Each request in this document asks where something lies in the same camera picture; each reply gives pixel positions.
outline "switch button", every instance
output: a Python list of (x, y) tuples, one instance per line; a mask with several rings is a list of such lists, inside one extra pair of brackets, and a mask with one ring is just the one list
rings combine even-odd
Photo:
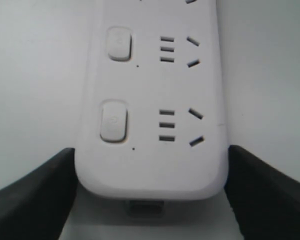
[(100, 136), (105, 142), (118, 143), (126, 138), (127, 109), (123, 103), (107, 102), (102, 108)]
[(107, 53), (114, 61), (128, 61), (131, 55), (131, 32), (124, 27), (112, 27), (107, 33)]

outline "white power strip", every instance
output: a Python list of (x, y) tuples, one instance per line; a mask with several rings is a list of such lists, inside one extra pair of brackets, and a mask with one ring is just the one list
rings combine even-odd
[(76, 146), (80, 182), (120, 199), (217, 194), (228, 144), (216, 1), (105, 0), (102, 7)]

